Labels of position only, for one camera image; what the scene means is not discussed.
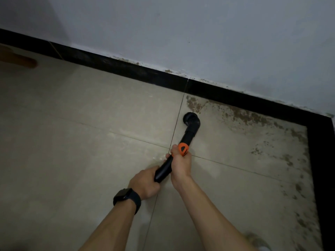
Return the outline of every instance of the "person's left arm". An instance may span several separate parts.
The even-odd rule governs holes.
[[[157,169],[158,166],[142,170],[130,180],[128,188],[132,188],[141,200],[156,195],[160,190],[160,184],[153,181]],[[125,250],[135,211],[136,205],[131,199],[117,202],[79,251]]]

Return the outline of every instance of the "hand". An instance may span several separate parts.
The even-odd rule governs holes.
[[[178,191],[180,185],[189,177],[191,177],[191,158],[190,152],[187,152],[185,156],[180,155],[178,146],[176,144],[172,145],[171,152],[173,153],[173,160],[171,164],[172,173],[171,181],[174,188]]]
[[[161,189],[159,183],[154,182],[156,170],[159,166],[154,166],[137,173],[130,181],[128,188],[132,188],[141,198],[141,200],[148,199],[158,193]]]

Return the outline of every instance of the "watch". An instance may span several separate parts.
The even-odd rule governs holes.
[[[118,201],[124,201],[127,199],[131,199],[133,202],[135,202],[136,204],[135,215],[136,215],[137,211],[141,206],[141,198],[132,188],[124,188],[120,190],[113,199],[113,205],[115,205]]]

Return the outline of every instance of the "white wall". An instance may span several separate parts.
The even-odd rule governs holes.
[[[0,27],[335,114],[335,0],[0,0]]]

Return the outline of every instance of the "vacuum hose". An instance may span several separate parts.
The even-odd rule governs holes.
[[[179,153],[185,156],[189,150],[190,143],[194,138],[200,127],[200,120],[195,113],[187,113],[183,117],[183,122],[187,125],[184,136],[182,137],[180,143],[178,144]],[[171,163],[173,160],[173,155],[170,155],[167,160],[161,165],[160,168],[155,172],[154,181],[161,183],[172,171]]]

